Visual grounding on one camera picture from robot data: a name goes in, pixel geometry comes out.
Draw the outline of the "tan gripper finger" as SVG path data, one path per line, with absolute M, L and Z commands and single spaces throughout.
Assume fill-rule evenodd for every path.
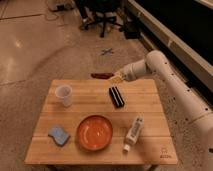
M 116 71 L 116 72 L 114 73 L 114 75 L 119 75 L 119 76 L 121 76 L 122 73 L 121 73 L 120 71 Z
M 117 83 L 122 83 L 124 81 L 123 77 L 120 75 L 115 75 L 111 78 L 109 78 L 109 82 L 111 84 L 117 84 Z

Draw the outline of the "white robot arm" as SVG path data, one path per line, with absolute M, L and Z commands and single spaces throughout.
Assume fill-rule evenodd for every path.
M 118 70 L 110 81 L 131 82 L 149 74 L 157 75 L 165 83 L 178 106 L 195 127 L 204 151 L 213 154 L 213 108 L 177 76 L 161 51 L 153 50 L 144 59 L 127 64 Z

